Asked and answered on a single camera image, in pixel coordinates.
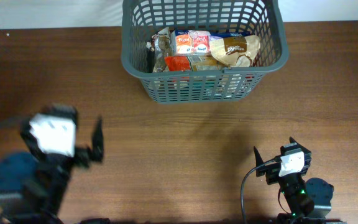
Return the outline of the orange pasta packet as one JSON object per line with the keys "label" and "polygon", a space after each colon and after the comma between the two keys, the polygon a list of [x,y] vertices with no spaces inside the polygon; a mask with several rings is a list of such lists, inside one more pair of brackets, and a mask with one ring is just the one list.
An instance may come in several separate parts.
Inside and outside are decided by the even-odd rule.
{"label": "orange pasta packet", "polygon": [[212,56],[168,56],[165,63],[170,71],[221,70],[226,67]]}

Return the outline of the pink white tissue pack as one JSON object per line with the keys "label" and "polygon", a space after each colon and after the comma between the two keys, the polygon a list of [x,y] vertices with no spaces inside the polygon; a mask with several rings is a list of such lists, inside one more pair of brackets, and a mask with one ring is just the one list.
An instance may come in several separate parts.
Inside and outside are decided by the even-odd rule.
{"label": "pink white tissue pack", "polygon": [[210,55],[210,42],[227,37],[245,37],[250,32],[209,32],[205,30],[179,30],[171,33],[171,46],[174,55]]}

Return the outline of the beige snack bag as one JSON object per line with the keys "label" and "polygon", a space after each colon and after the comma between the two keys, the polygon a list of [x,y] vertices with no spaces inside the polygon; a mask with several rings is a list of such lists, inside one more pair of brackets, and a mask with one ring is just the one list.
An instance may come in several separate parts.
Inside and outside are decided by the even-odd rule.
{"label": "beige snack bag", "polygon": [[227,67],[250,67],[260,50],[257,35],[226,37],[209,42],[211,55]]}

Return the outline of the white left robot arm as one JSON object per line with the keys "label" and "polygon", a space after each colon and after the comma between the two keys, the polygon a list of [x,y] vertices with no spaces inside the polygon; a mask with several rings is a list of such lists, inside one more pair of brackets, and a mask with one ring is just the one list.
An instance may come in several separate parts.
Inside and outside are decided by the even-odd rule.
{"label": "white left robot arm", "polygon": [[0,160],[0,223],[61,223],[58,217],[75,167],[104,159],[103,118],[90,146],[76,145],[78,110],[51,105],[21,122],[28,150]]}

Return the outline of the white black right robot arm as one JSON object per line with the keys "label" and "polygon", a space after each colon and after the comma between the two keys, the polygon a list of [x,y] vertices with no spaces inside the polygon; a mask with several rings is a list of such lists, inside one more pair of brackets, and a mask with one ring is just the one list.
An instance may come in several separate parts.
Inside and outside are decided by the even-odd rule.
{"label": "white black right robot arm", "polygon": [[279,155],[264,161],[254,148],[256,176],[264,176],[269,185],[278,184],[278,196],[284,196],[289,211],[278,214],[277,223],[342,223],[328,219],[332,210],[334,186],[320,178],[304,180],[311,166],[311,151],[292,137],[280,148]]}

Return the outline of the beige cookie bag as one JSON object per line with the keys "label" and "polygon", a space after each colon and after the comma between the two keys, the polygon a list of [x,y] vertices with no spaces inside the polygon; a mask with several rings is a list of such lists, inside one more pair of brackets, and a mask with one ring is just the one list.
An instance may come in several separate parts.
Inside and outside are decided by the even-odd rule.
{"label": "beige cookie bag", "polygon": [[165,58],[173,55],[169,27],[165,27],[154,34],[146,43],[146,48],[148,50],[148,72],[168,72],[169,68],[166,64]]}

